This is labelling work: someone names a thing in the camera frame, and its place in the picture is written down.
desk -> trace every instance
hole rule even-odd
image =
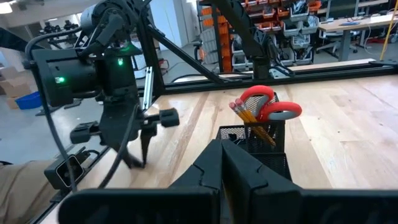
[[[358,7],[362,8],[362,7],[369,7],[369,6],[375,6],[378,4],[383,4],[383,3],[387,3],[388,0],[375,0],[375,1],[365,1],[365,2],[360,2],[358,3]],[[326,13],[327,9],[318,9],[318,14],[323,14]]]
[[[286,122],[285,151],[294,182],[305,188],[396,189],[398,186],[398,76],[273,86],[303,114]],[[244,89],[164,95],[148,110],[175,107],[178,127],[158,128],[144,170],[122,163],[108,187],[168,187],[192,164],[219,126],[242,124],[228,107]],[[139,156],[139,140],[129,151]],[[97,187],[109,171],[109,151],[78,184]],[[42,224],[57,223],[57,208]]]
[[[347,22],[347,19],[337,19],[327,24],[319,24],[318,28],[323,32],[343,31],[338,60],[345,61],[348,60],[349,44],[351,42],[350,31],[368,29],[369,27],[388,26],[390,24],[391,17],[392,14],[388,14],[385,16],[373,16],[367,19],[361,19],[360,21],[358,21],[358,25],[353,26],[341,26],[341,24]]]

scissor handle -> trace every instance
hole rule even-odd
[[[293,102],[276,102],[270,105],[264,105],[258,116],[259,122],[265,121],[284,121],[300,116],[302,108]]]
[[[274,98],[274,90],[271,87],[264,85],[252,86],[242,93],[241,100],[243,102],[246,102],[250,97],[259,95],[264,95],[268,97],[267,101],[264,102],[265,104],[267,104]]]

green led light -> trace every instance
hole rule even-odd
[[[118,65],[122,66],[123,65],[123,58],[118,59]]]

workbench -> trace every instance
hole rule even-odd
[[[344,66],[370,60],[337,63]],[[285,128],[285,151],[296,184],[310,189],[397,188],[398,76],[299,83],[273,89],[281,101],[293,101],[303,108],[302,115],[288,120]],[[219,126],[242,124],[228,103],[243,91],[162,95],[147,114],[174,107],[180,125],[168,129],[159,126],[150,142],[146,168],[129,170],[122,162],[107,187],[168,187],[216,137]],[[141,157],[139,139],[129,143],[129,151]],[[114,150],[108,151],[78,189],[97,187],[115,156]],[[57,209],[42,223],[57,223]]]
[[[361,19],[355,22],[359,22],[359,24],[351,25],[351,26],[342,26],[342,24],[348,22],[347,19],[337,19],[333,22],[329,22],[326,24],[319,24],[318,29],[323,32],[337,32],[342,31],[343,36],[341,38],[341,47],[339,49],[339,56],[338,60],[346,61],[348,60],[349,54],[349,45],[351,43],[351,31],[354,30],[364,30],[364,29],[371,29],[372,27],[382,27],[388,26],[391,21],[392,14],[388,14],[385,16],[372,16],[366,19]],[[394,22],[398,21],[398,17],[395,16]]]

pencil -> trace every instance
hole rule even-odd
[[[250,110],[247,109],[246,105],[244,104],[244,102],[241,99],[236,99],[235,100],[235,104],[238,107],[239,110],[241,110],[245,117],[247,117],[247,119],[249,120],[249,123],[256,123],[258,122],[257,119],[254,117],[254,115],[251,113]],[[254,127],[254,129],[256,129],[260,132],[261,136],[263,137],[263,139],[265,138],[265,140],[268,141],[269,144],[271,144],[271,146],[276,146],[275,141],[267,134],[266,130],[264,130],[263,127]]]
[[[229,107],[243,120],[244,123],[250,123],[249,119],[245,117],[244,113],[239,110],[238,106],[236,106],[236,103],[230,102]],[[259,136],[263,140],[267,140],[263,134],[261,134],[260,130],[257,128],[254,128],[254,132],[256,133],[257,136]]]

